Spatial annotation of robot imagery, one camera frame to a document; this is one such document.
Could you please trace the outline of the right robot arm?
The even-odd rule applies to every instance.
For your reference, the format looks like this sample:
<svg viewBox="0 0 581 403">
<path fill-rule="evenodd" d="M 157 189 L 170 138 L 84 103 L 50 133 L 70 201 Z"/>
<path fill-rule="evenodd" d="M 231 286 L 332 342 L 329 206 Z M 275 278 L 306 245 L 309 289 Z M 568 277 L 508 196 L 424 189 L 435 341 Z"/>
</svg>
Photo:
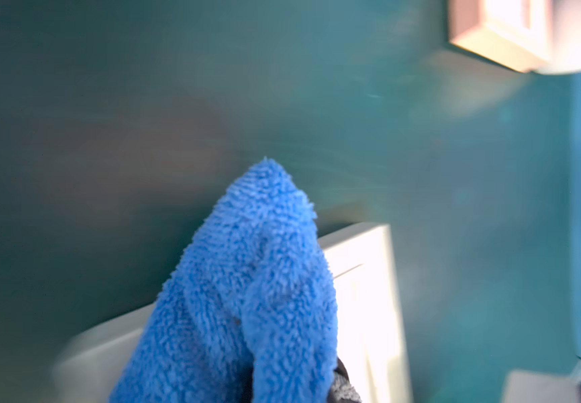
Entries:
<svg viewBox="0 0 581 403">
<path fill-rule="evenodd" d="M 569 375 L 512 370 L 503 384 L 502 403 L 581 403 L 581 358 Z"/>
</svg>

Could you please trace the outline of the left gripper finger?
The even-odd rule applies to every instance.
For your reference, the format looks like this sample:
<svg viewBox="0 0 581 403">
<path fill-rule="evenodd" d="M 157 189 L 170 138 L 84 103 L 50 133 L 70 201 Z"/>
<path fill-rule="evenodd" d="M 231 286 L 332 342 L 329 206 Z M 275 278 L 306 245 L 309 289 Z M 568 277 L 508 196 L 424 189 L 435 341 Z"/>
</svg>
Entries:
<svg viewBox="0 0 581 403">
<path fill-rule="evenodd" d="M 334 379 L 327 395 L 327 403 L 361 403 L 362 398 L 351 384 L 344 363 L 337 358 Z"/>
</svg>

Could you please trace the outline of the blue and grey cloth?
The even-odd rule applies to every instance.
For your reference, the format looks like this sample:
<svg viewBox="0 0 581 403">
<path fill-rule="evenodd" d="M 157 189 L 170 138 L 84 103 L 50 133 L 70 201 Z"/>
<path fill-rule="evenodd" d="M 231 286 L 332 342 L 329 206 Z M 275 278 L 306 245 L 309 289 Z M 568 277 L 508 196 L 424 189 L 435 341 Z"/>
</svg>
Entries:
<svg viewBox="0 0 581 403">
<path fill-rule="evenodd" d="M 327 402 L 337 300 L 316 214 L 277 162 L 252 166 L 196 231 L 112 402 Z"/>
</svg>

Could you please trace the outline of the green picture frame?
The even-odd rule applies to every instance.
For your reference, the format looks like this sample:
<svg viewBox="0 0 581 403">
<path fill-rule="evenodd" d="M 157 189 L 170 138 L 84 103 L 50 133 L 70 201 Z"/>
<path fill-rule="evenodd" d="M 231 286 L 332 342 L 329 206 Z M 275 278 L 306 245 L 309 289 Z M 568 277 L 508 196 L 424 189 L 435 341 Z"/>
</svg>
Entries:
<svg viewBox="0 0 581 403">
<path fill-rule="evenodd" d="M 337 290 L 337 352 L 364 402 L 411 402 L 393 243 L 386 223 L 357 223 L 319 240 Z M 53 369 L 60 402 L 105 402 L 136 348 L 152 305 L 72 339 Z"/>
</svg>

